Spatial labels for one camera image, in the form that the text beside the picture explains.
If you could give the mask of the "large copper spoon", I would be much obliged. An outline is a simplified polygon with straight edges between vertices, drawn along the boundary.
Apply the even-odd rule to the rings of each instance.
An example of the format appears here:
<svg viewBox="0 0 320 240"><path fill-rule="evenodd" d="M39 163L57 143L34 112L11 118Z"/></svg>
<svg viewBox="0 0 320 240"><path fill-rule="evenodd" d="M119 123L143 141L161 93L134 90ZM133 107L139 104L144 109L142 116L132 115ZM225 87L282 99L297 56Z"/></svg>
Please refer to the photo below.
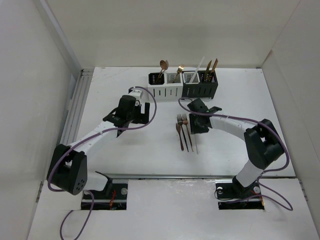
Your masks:
<svg viewBox="0 0 320 240"><path fill-rule="evenodd" d="M159 80L160 77L163 75L163 73L168 69L168 67L169 67L169 62L168 62L167 60L161 60L161 61L160 61L160 67L161 67L161 71L160 71L160 73L159 73L159 75L158 75L157 80Z"/></svg>

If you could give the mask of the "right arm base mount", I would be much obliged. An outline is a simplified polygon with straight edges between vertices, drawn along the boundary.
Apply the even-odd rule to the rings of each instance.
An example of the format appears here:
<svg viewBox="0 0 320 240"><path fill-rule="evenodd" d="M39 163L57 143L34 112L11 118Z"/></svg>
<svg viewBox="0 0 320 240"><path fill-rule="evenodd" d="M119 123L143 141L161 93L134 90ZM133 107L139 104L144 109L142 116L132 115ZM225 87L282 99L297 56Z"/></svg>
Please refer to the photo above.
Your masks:
<svg viewBox="0 0 320 240"><path fill-rule="evenodd" d="M218 200L219 210L264 210L260 196L261 189L257 182L249 187L236 190L232 182L217 182L214 195Z"/></svg>

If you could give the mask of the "white chopstick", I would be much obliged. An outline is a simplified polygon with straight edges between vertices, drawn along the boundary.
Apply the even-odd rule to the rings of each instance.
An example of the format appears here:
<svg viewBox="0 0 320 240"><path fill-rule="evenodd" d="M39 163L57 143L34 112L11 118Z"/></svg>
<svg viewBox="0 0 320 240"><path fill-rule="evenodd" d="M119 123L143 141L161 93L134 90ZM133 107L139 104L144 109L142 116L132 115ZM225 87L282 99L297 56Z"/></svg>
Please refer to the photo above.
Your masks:
<svg viewBox="0 0 320 240"><path fill-rule="evenodd" d="M199 62L199 64L198 64L196 70L194 71L194 73L193 73L193 75L192 75L189 83L193 83L193 82L194 82L194 80L195 80L195 78L196 78L196 75L197 75L197 73L198 73L198 70L200 69L200 67L201 67L204 59L205 59L205 56L203 56L202 59L201 59L201 61Z"/></svg>

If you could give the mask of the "gold knife black handle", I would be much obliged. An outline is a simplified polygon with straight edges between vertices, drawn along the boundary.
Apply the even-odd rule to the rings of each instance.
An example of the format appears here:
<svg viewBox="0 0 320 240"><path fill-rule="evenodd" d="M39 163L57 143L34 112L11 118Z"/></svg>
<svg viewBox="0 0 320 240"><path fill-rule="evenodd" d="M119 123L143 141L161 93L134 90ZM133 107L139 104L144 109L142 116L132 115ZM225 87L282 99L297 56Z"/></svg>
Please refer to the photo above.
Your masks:
<svg viewBox="0 0 320 240"><path fill-rule="evenodd" d="M213 67L212 67L212 69L211 69L211 72L210 72L210 74L209 74L209 78L208 78L209 82L213 82L214 79L215 79L214 74L215 74L215 70L216 70L216 67L217 67L217 65L218 65L218 62L219 62L219 60L216 58L216 59L215 59L215 62L214 62L214 64L213 64Z"/></svg>

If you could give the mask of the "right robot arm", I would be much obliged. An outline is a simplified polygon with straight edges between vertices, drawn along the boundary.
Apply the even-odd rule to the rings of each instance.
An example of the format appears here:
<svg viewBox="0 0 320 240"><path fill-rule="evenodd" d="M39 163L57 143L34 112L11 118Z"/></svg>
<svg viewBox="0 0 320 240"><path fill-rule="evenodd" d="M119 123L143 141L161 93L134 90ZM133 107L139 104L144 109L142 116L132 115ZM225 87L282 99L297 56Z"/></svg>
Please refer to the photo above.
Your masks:
<svg viewBox="0 0 320 240"><path fill-rule="evenodd" d="M268 119L257 121L250 118L217 114L219 107L208 108L197 98L187 105L193 134L207 133L210 129L221 130L245 142L248 161L233 177L231 190L237 197L250 191L252 184L271 163L283 154L290 160L288 150Z"/></svg>

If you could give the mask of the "black fork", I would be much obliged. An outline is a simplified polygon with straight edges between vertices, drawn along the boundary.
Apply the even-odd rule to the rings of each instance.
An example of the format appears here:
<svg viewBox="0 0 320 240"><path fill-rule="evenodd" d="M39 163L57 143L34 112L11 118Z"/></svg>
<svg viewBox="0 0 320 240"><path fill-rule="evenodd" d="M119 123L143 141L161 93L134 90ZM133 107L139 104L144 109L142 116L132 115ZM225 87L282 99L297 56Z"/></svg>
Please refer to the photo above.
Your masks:
<svg viewBox="0 0 320 240"><path fill-rule="evenodd" d="M186 139L186 135L185 132L183 130L183 118L181 114L177 115L177 124L179 125L179 132L182 132L182 136L183 136L183 140L187 149L187 152L189 152L189 148L188 148L188 143L187 143L187 139Z"/></svg>

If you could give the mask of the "gold fork dark handle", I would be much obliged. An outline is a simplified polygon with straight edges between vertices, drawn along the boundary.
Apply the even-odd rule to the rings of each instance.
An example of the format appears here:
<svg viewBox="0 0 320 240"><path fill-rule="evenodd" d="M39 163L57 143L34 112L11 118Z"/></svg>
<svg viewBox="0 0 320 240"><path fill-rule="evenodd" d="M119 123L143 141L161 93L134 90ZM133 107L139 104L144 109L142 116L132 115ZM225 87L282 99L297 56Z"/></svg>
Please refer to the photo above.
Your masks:
<svg viewBox="0 0 320 240"><path fill-rule="evenodd" d="M173 83L176 81L177 77L179 76L180 73L182 73L183 70L184 70L184 65L183 64L179 65L179 67L176 71L176 75L173 79Z"/></svg>

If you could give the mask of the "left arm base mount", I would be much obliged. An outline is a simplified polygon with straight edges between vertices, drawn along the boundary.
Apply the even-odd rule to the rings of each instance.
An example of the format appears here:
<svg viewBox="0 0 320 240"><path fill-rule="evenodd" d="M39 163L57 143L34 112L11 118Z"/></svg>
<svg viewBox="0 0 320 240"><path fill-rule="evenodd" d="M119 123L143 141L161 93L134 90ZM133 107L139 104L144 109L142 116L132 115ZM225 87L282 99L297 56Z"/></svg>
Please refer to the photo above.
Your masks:
<svg viewBox="0 0 320 240"><path fill-rule="evenodd" d="M94 197L93 210L124 211L127 209L128 180L114 179L102 191L90 190Z"/></svg>

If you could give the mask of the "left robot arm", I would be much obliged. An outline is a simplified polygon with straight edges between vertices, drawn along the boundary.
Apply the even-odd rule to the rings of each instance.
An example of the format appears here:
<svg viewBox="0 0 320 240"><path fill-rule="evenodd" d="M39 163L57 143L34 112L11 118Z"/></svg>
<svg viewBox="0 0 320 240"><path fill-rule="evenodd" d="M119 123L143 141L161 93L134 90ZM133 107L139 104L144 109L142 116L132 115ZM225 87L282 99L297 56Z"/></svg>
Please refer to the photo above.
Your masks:
<svg viewBox="0 0 320 240"><path fill-rule="evenodd" d="M143 92L133 89L123 95L118 106L90 133L68 145L59 144L53 152L47 174L48 188L53 192L78 195L94 191L100 198L111 195L111 180L97 171L88 171L88 160L108 142L118 138L136 124L141 129L149 124L150 104L142 103Z"/></svg>

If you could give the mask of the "small copper spoon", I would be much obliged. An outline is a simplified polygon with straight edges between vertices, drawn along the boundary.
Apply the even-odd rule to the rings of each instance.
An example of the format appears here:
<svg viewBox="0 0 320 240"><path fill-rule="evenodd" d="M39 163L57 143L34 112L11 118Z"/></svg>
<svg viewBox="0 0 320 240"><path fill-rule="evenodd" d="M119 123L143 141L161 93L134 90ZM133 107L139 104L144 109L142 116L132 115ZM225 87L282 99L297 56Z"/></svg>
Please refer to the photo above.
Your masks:
<svg viewBox="0 0 320 240"><path fill-rule="evenodd" d="M167 62L165 60L161 60L160 67L161 67L160 75L162 75L164 71L167 69Z"/></svg>

